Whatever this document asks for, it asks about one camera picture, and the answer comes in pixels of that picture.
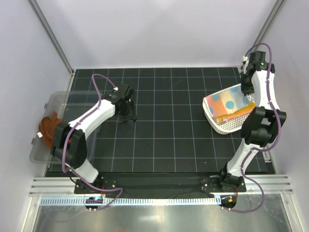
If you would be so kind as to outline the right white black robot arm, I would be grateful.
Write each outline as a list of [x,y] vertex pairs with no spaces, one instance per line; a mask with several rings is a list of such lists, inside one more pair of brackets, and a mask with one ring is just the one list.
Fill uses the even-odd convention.
[[225,164],[217,180],[221,191],[231,192],[244,184],[245,171],[254,156],[267,145],[275,146],[287,114],[280,110],[275,97],[275,67],[266,61],[263,51],[251,52],[243,59],[241,92],[254,95],[255,107],[242,124],[241,143],[233,158]]

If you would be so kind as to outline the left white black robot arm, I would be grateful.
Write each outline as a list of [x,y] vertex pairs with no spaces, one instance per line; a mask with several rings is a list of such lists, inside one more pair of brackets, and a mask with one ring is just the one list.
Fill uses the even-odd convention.
[[68,123],[57,124],[50,154],[60,161],[63,171],[73,172],[86,181],[85,188],[98,193],[102,181],[98,170],[88,160],[86,141],[103,122],[117,115],[120,122],[136,121],[134,88],[120,84],[107,94],[98,94],[98,101],[83,115]]

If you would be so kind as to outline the orange polka dot towel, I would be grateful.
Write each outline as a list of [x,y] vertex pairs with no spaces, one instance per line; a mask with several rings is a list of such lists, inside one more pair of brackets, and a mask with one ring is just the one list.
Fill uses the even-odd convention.
[[229,114],[229,115],[225,115],[225,116],[219,116],[219,117],[216,117],[214,121],[217,124],[222,124],[222,123],[225,123],[226,121],[230,121],[232,119],[245,116],[245,115],[251,113],[251,111],[252,110],[238,111],[238,112],[235,112],[233,114]]

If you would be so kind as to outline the dark brown towel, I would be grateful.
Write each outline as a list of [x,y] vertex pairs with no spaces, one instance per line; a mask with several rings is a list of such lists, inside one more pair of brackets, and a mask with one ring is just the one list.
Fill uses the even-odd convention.
[[41,139],[48,148],[52,147],[56,126],[62,122],[64,121],[58,118],[57,113],[53,111],[51,117],[44,117],[39,123],[39,132],[42,134]]

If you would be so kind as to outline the light blue orange towel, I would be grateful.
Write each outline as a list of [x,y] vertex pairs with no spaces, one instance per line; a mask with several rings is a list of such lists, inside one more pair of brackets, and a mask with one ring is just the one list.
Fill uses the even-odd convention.
[[250,101],[243,100],[241,84],[228,87],[203,98],[203,109],[212,118],[232,114],[244,107]]

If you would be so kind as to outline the yellow blue patterned towel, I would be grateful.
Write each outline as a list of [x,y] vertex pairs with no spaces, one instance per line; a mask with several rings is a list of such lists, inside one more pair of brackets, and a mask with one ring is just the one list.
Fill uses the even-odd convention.
[[227,120],[231,120],[233,118],[236,118],[238,116],[242,116],[242,115],[245,115],[245,114],[248,114],[250,113],[255,107],[255,102],[250,102],[246,107],[232,113],[232,114],[229,114],[229,115],[223,115],[223,116],[218,116],[216,117],[215,119],[218,120],[218,121],[227,121]]

